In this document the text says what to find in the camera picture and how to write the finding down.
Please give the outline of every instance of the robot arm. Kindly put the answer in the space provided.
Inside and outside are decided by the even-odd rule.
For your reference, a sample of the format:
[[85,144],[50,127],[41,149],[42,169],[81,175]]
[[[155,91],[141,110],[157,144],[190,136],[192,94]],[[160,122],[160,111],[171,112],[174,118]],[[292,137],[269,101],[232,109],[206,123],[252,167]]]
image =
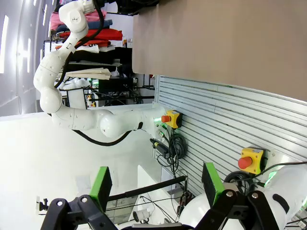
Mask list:
[[147,110],[128,111],[114,115],[108,110],[83,110],[66,107],[62,104],[60,91],[54,88],[54,82],[70,53],[76,51],[75,46],[88,33],[85,13],[92,12],[92,0],[73,1],[62,6],[59,18],[70,29],[71,34],[63,46],[47,54],[40,62],[34,75],[34,86],[40,91],[40,106],[46,113],[52,114],[53,123],[74,130],[99,128],[109,138],[136,130],[142,126],[153,137],[156,136],[154,119],[165,114],[159,106]]

